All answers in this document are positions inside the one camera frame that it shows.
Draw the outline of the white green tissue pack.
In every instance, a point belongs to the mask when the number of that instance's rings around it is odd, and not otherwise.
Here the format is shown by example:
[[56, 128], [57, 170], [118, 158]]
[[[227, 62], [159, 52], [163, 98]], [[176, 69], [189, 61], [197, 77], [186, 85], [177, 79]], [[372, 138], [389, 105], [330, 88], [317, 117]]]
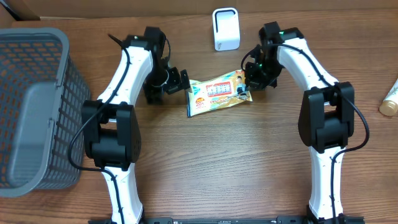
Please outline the white green tissue pack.
[[379, 112], [385, 116], [394, 116], [397, 113], [397, 84], [398, 80], [396, 80], [379, 107]]

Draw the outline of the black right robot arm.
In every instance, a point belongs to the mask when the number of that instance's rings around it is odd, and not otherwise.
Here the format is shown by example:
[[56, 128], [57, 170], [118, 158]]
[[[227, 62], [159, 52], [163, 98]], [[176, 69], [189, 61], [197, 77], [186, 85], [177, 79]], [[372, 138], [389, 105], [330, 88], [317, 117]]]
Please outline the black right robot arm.
[[312, 167], [307, 220], [347, 223], [340, 201], [341, 161], [354, 132], [354, 88], [321, 66], [298, 28], [282, 30], [277, 22], [269, 22], [259, 30], [259, 39], [248, 54], [253, 61], [241, 63], [248, 88], [276, 87], [286, 69], [303, 91], [298, 132]]

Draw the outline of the yellow snack bag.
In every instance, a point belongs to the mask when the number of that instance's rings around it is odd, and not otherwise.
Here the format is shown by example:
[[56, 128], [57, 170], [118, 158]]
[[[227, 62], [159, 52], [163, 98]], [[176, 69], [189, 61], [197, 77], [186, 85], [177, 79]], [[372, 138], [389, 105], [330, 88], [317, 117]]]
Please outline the yellow snack bag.
[[225, 73], [205, 82], [190, 80], [190, 87], [187, 92], [188, 117], [252, 101], [242, 70]]

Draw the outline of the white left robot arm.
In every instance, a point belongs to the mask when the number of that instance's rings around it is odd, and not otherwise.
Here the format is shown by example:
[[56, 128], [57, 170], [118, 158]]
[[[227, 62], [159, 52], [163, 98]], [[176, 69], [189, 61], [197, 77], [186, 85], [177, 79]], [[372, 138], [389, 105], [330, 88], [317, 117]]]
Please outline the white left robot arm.
[[149, 104], [160, 104], [166, 93], [190, 90], [186, 70], [169, 65], [163, 56], [169, 45], [158, 27], [146, 27], [144, 34], [112, 38], [122, 50], [118, 68], [109, 85], [96, 100], [81, 107], [86, 156], [94, 161], [108, 186], [113, 214], [108, 223], [144, 223], [144, 206], [139, 199], [135, 165], [141, 152], [141, 133], [135, 105], [141, 91]]

